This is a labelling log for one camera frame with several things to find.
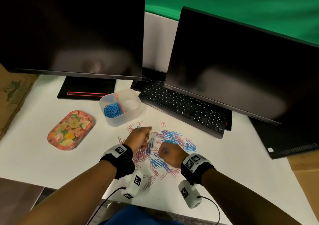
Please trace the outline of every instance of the monitor stand base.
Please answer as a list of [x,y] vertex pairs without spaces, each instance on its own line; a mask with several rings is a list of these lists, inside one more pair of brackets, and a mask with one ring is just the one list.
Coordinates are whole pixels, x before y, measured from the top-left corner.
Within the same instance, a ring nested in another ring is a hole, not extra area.
[[58,94],[59,99],[100,100],[115,88],[114,79],[67,76]]

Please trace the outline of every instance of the desk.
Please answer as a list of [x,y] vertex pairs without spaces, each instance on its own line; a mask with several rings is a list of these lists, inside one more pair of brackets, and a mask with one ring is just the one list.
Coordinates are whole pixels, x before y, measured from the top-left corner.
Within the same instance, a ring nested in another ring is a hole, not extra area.
[[[164,129],[160,123],[164,120],[166,129],[191,139],[197,146],[197,153],[211,160],[217,170],[265,197],[303,225],[318,225],[287,159],[269,158],[245,115],[233,113],[232,131],[225,131],[221,140],[143,103],[143,112],[138,119],[114,128],[107,125],[97,101],[57,99],[63,81],[62,76],[42,75],[34,84],[0,142],[1,178],[58,189],[96,164],[103,152],[118,144],[119,136],[125,139],[130,124],[143,121],[143,126],[153,126],[155,132]],[[130,85],[131,81],[118,80],[115,90]],[[89,113],[96,119],[96,125],[76,149],[61,151],[47,142],[47,134],[73,110]],[[150,170],[146,167],[145,172],[150,173]],[[216,222],[218,212],[209,201],[203,200],[194,209],[187,207],[178,191],[178,184],[183,179],[181,174],[176,178],[167,175],[130,201],[134,205]],[[113,181],[103,198],[124,183],[125,178]],[[197,189],[202,196],[210,197],[203,187]],[[128,202],[120,192],[112,200]],[[220,222],[230,224],[222,211]]]

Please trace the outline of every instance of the hand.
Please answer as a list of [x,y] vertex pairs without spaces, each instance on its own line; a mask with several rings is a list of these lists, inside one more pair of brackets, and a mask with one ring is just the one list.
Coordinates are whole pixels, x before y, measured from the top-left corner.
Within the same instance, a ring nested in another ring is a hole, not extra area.
[[174,168],[180,168],[184,159],[189,156],[178,144],[162,143],[159,148],[159,156]]
[[135,128],[123,144],[129,146],[132,149],[134,155],[139,148],[146,148],[147,140],[150,137],[151,130],[152,127]]

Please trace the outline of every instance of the person's right arm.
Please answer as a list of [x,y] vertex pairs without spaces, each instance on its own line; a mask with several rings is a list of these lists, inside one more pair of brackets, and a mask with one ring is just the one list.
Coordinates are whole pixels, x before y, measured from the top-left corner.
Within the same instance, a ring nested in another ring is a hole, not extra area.
[[[162,143],[159,156],[180,168],[188,154],[176,144]],[[300,225],[273,203],[213,168],[202,175],[202,185],[233,225]]]

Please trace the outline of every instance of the wristband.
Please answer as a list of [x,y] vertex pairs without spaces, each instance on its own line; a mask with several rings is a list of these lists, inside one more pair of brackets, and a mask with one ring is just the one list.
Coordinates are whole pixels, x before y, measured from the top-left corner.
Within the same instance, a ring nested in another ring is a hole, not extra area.
[[133,174],[135,165],[132,158],[132,149],[126,144],[119,144],[107,150],[100,161],[107,160],[116,168],[115,179],[118,180],[126,175]]
[[202,184],[202,175],[210,168],[215,167],[203,156],[193,153],[187,156],[181,164],[181,174],[191,184]]

